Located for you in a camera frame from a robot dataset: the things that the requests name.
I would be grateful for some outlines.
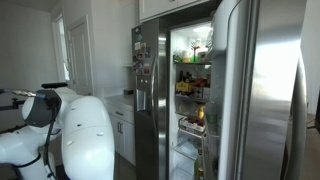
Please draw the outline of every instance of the refrigerator door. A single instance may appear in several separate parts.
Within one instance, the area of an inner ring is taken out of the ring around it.
[[[219,179],[280,179],[305,6],[242,0],[230,14]]]
[[[132,30],[132,40],[134,56],[142,61],[134,99],[137,179],[166,179],[165,26],[159,19],[146,22]]]

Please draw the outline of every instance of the ceiling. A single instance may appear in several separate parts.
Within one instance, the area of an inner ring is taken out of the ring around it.
[[[0,2],[6,2],[46,12],[51,12],[58,1],[59,0],[0,0]]]

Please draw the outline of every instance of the stainless steel refrigerator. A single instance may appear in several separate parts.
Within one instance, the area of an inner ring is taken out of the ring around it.
[[[164,17],[132,29],[137,179],[193,179],[199,147],[204,179],[299,178],[305,7],[306,0],[223,0],[209,7],[216,10],[210,22],[178,25]],[[211,33],[194,34],[196,26]],[[195,43],[207,49],[195,51]],[[194,76],[210,82],[177,93],[177,83]],[[199,126],[186,125],[190,118]]]

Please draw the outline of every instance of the white cabinet drawer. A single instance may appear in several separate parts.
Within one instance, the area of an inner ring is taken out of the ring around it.
[[[115,106],[110,103],[106,103],[108,113],[114,115],[117,118],[120,118],[128,123],[134,124],[133,112],[123,109],[119,106]]]

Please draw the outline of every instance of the kitchen counter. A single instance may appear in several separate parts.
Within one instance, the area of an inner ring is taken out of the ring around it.
[[[133,94],[109,96],[105,98],[105,101],[128,111],[133,111]]]

